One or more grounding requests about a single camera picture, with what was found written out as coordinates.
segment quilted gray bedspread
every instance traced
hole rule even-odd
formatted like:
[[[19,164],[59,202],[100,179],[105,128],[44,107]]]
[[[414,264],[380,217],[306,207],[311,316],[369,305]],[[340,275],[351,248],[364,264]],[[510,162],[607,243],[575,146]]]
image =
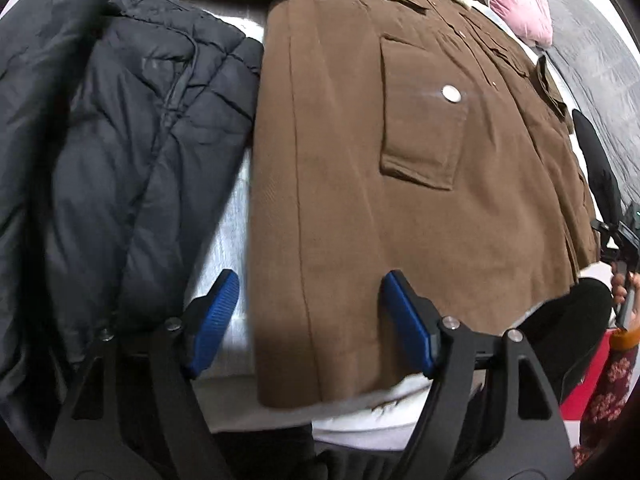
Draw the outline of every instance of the quilted gray bedspread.
[[[596,128],[623,202],[640,202],[640,66],[589,0],[548,2],[554,44],[546,54]]]

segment floral sleeve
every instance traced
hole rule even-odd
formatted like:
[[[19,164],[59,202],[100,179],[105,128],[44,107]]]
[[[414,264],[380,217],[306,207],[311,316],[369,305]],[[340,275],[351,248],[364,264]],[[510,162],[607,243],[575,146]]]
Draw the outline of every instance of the floral sleeve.
[[[625,405],[638,346],[629,350],[611,350],[596,389],[580,421],[580,446],[574,447],[574,463],[581,466],[609,434]]]

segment orange wristband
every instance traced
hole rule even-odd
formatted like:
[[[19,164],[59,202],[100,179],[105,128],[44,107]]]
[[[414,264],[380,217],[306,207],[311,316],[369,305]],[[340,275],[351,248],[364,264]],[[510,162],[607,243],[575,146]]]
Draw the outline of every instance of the orange wristband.
[[[634,330],[617,329],[611,334],[609,346],[612,350],[623,352],[631,350],[640,343],[640,326]]]

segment person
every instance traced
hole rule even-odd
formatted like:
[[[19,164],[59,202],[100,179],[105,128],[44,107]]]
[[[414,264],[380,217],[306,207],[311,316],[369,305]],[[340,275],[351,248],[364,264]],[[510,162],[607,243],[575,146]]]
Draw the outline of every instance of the person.
[[[625,301],[625,277],[612,264],[611,293],[616,304]],[[580,444],[574,447],[574,464],[580,467],[610,434],[631,386],[633,370],[638,357],[640,341],[640,273],[630,274],[636,291],[631,322],[628,330],[618,329],[609,341],[609,356],[580,420]]]

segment bolt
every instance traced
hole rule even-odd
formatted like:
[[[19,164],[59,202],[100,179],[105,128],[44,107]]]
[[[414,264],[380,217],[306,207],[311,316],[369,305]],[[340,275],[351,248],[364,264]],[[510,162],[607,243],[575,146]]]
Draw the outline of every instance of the bolt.
[[[519,343],[524,338],[522,332],[520,330],[516,330],[515,328],[512,328],[507,332],[507,337],[514,343]]]
[[[446,316],[442,318],[442,324],[449,330],[455,330],[460,328],[460,322],[453,316]]]
[[[180,330],[182,328],[182,321],[179,317],[170,317],[164,322],[164,327],[169,332],[175,332],[176,330]]]
[[[111,341],[113,339],[113,332],[108,328],[103,328],[102,330],[100,330],[98,337],[101,341],[104,341],[106,343],[107,341]]]

